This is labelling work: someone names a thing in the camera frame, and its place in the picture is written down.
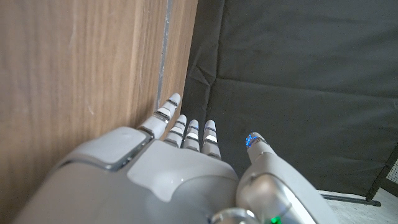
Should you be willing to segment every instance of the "wood grain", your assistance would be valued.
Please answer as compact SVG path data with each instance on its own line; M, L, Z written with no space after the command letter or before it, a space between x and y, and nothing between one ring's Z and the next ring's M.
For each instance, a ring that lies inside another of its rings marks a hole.
M167 42L161 102L165 102L172 93L183 94L197 3L197 0L173 0L169 27L172 36ZM174 116L171 123L174 124L177 118Z
M190 11L173 10L166 98L183 92L195 19L196 2L177 2ZM1 1L0 222L77 145L153 112L166 3Z

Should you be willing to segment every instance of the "white robotic hand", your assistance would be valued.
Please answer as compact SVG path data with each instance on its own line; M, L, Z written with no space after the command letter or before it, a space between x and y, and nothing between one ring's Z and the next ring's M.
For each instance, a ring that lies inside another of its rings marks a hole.
M16 223L337 223L315 188L258 134L246 141L252 166L239 181L221 160L216 126L200 144L198 121L173 94L137 129L120 127L69 153Z

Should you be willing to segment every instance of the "wooden panel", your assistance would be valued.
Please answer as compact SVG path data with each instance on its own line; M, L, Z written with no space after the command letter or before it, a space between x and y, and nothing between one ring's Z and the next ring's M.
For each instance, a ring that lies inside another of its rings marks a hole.
M172 93L179 93L181 96L183 94L197 3L197 0L172 2L169 27L172 36L167 42L161 102L167 100ZM181 106L178 107L176 114L180 114L180 108ZM172 123L177 118L178 116L174 116Z
M166 3L1 1L0 222L77 145L153 112Z

